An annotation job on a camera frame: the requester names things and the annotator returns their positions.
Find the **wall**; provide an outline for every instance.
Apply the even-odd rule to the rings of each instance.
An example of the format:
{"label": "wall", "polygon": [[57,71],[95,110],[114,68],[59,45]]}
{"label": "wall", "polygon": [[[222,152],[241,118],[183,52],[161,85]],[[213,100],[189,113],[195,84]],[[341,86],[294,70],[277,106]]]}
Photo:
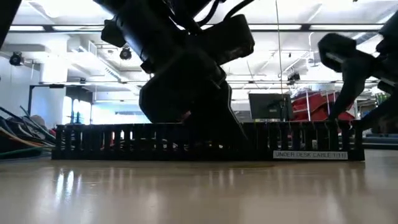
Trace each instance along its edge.
{"label": "wall", "polygon": [[[18,116],[25,115],[19,106],[27,109],[29,85],[38,84],[40,72],[34,70],[32,75],[31,68],[25,66],[13,67],[9,64],[8,59],[4,57],[0,57],[0,68],[0,106]],[[32,115],[37,114],[43,117],[46,126],[49,128],[58,123],[55,114],[52,113],[51,102],[53,100],[51,99],[56,98],[54,94],[49,94],[48,88],[36,88],[34,90]],[[1,113],[1,116],[8,117],[4,113]]]}
{"label": "wall", "polygon": [[245,101],[232,101],[231,108],[233,111],[250,111],[249,100]]}
{"label": "wall", "polygon": [[150,123],[145,115],[116,115],[116,112],[142,112],[135,103],[96,103],[93,105],[93,124]]}
{"label": "wall", "polygon": [[22,116],[24,113],[19,106],[27,109],[29,85],[37,84],[40,74],[34,70],[32,76],[31,68],[13,67],[4,57],[0,57],[0,68],[0,106]]}

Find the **glossy floor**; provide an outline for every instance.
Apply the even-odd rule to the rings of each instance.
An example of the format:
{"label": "glossy floor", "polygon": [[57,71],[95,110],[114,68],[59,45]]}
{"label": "glossy floor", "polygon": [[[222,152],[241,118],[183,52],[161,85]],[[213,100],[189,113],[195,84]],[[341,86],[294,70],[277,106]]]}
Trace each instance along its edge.
{"label": "glossy floor", "polygon": [[367,162],[0,164],[0,223],[398,223],[398,151]]}

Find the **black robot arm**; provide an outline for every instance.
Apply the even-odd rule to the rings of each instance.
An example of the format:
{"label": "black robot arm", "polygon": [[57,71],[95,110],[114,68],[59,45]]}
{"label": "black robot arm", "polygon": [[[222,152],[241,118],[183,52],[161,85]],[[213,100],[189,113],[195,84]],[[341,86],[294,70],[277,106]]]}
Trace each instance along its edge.
{"label": "black robot arm", "polygon": [[142,69],[154,74],[140,93],[140,107],[152,122],[183,121],[197,139],[245,141],[220,67],[253,52],[243,15],[202,30],[224,1],[215,0],[209,16],[199,23],[193,18],[210,0],[95,1],[114,15],[105,22],[102,39],[118,47],[128,43],[143,61]]}
{"label": "black robot arm", "polygon": [[339,34],[327,34],[318,43],[321,61],[343,75],[343,87],[329,119],[338,115],[363,92],[369,77],[380,79],[378,88],[390,98],[362,119],[363,129],[373,127],[381,118],[396,116],[398,102],[398,12],[379,31],[383,40],[377,45],[378,57],[356,50],[356,41]]}

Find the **pole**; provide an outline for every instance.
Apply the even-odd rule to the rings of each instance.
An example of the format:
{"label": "pole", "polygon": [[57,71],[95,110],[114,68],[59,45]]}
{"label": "pole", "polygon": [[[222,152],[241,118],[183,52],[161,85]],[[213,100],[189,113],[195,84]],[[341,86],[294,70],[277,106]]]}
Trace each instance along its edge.
{"label": "pole", "polygon": [[81,107],[80,107],[80,96],[81,96],[81,86],[77,86],[77,101],[79,102],[79,110],[77,111],[76,114],[76,123],[80,124],[80,111],[81,111]]}
{"label": "pole", "polygon": [[328,115],[330,114],[330,105],[329,105],[329,93],[326,91],[326,102],[328,103]]}
{"label": "pole", "polygon": [[356,101],[356,99],[354,100],[354,117],[355,117],[355,119],[359,119],[358,118],[358,102]]}
{"label": "pole", "polygon": [[32,97],[33,97],[33,89],[35,88],[34,85],[29,86],[29,99],[27,102],[27,113],[31,115],[32,112]]}
{"label": "pole", "polygon": [[90,103],[90,124],[93,124],[93,103]]}
{"label": "pole", "polygon": [[75,120],[75,110],[74,110],[74,108],[73,108],[73,106],[74,106],[74,101],[75,101],[75,99],[74,98],[71,98],[72,99],[72,111],[70,112],[70,123],[71,124],[74,124],[75,122],[74,122],[74,120]]}
{"label": "pole", "polygon": [[310,101],[308,100],[308,90],[305,90],[305,97],[307,98],[308,120],[311,121],[311,111],[310,111]]}

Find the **ceiling light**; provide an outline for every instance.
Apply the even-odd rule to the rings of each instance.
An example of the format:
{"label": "ceiling light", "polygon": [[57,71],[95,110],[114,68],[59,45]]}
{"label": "ceiling light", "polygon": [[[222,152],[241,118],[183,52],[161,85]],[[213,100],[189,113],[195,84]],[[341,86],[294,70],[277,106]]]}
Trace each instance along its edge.
{"label": "ceiling light", "polygon": [[[213,25],[204,25],[202,26],[202,29],[207,29],[212,27]],[[294,25],[294,24],[289,24],[289,25],[278,25],[277,24],[252,24],[249,25],[249,28],[251,30],[299,30],[301,29],[301,25]]]}
{"label": "ceiling light", "polygon": [[365,35],[365,34],[366,34],[365,32],[358,33],[358,34],[356,34],[354,37],[352,37],[352,39],[356,40],[356,39],[362,37],[362,36]]}
{"label": "ceiling light", "polygon": [[385,18],[381,19],[378,21],[378,23],[385,23],[387,22],[396,12],[393,12],[391,14],[389,14],[388,16],[386,16]]}
{"label": "ceiling light", "polygon": [[92,0],[35,0],[34,2],[40,4],[45,13],[52,18],[60,16],[106,16],[112,18],[111,14]]}
{"label": "ceiling light", "polygon": [[94,103],[137,103],[139,100],[95,100]]}
{"label": "ceiling light", "polygon": [[374,30],[378,31],[383,24],[339,24],[339,25],[312,25],[310,30]]}
{"label": "ceiling light", "polygon": [[104,26],[53,26],[57,31],[102,31]]}
{"label": "ceiling light", "polygon": [[10,26],[10,31],[44,31],[42,26]]}

